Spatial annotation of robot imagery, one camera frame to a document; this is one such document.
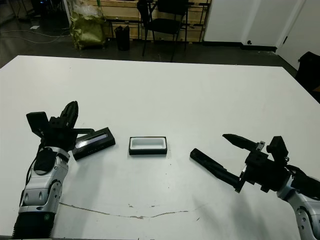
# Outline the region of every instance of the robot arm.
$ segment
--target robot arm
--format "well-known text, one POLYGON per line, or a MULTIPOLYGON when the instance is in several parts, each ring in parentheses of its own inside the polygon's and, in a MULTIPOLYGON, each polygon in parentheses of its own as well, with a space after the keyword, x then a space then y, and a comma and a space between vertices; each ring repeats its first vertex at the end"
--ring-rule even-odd
POLYGON ((73 129, 78 117, 78 103, 70 102, 60 117, 48 121, 45 112, 26 115, 33 133, 41 138, 36 157, 26 176, 21 194, 13 239, 48 239, 68 173, 68 151, 75 147, 78 134, 92 129, 73 129))
POLYGON ((296 216, 302 240, 320 240, 320 182, 307 176, 295 166, 288 165, 288 151, 281 136, 273 137, 266 151, 271 153, 274 161, 261 152, 265 143, 253 142, 234 134, 224 134, 233 145, 250 151, 245 160, 245 167, 236 176, 222 165, 194 149, 190 157, 215 175, 218 179, 232 185, 240 193, 245 182, 261 185, 261 190, 277 192, 277 196, 288 202, 296 216))

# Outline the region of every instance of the black box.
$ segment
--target black box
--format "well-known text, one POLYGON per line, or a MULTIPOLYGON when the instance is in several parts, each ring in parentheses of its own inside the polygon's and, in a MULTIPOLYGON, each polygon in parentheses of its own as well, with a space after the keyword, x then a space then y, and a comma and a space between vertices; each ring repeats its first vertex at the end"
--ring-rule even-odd
POLYGON ((72 154, 75 160, 79 160, 115 144, 114 136, 109 128, 106 127, 78 137, 75 141, 75 148, 72 150, 72 154))
POLYGON ((129 139, 129 155, 167 154, 165 136, 132 136, 129 139))

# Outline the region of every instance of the floor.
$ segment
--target floor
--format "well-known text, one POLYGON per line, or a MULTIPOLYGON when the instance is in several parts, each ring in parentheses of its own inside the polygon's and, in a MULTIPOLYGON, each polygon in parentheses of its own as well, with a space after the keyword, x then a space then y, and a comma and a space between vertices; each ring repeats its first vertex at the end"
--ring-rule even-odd
MULTIPOLYGON (((58 17, 52 16, 48 19, 36 18, 32 22, 20 22, 13 19, 0 25, 0 32, 29 30, 34 25, 40 26, 38 29, 32 30, 34 32, 59 36, 61 33, 66 32, 69 24, 64 14, 58 17)), ((0 34, 0 68, 17 55, 169 62, 173 50, 172 43, 148 42, 145 56, 143 57, 144 43, 140 40, 131 41, 129 51, 119 51, 115 40, 109 40, 105 48, 78 50, 74 48, 71 36, 61 37, 52 43, 31 43, 19 38, 3 36, 16 36, 34 42, 55 40, 52 37, 30 32, 0 34)), ((188 44, 186 51, 184 51, 183 44, 178 44, 173 61, 195 64, 281 66, 292 76, 297 73, 286 61, 271 51, 242 50, 239 47, 204 46, 201 43, 188 44)))

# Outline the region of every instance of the table surface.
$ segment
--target table surface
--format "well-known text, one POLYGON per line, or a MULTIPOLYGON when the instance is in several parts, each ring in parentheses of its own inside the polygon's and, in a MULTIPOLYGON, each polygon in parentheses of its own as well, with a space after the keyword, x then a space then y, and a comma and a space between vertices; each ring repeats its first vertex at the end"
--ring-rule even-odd
POLYGON ((40 143, 26 114, 59 116, 74 100, 75 127, 109 127, 116 145, 70 158, 54 238, 300 239, 275 192, 236 193, 189 157, 198 148, 239 175, 248 152, 222 134, 282 136, 290 163, 320 178, 320 105, 282 67, 42 56, 0 69, 0 236, 12 234, 40 143), (139 136, 166 136, 167 155, 130 156, 139 136))

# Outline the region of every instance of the green bag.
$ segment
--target green bag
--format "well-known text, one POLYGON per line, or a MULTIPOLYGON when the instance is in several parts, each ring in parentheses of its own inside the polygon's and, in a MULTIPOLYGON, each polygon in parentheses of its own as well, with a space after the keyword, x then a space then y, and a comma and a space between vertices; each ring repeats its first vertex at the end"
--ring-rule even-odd
POLYGON ((85 47, 104 46, 106 35, 103 24, 103 17, 84 16, 73 11, 71 14, 70 34, 74 47, 81 50, 85 47))

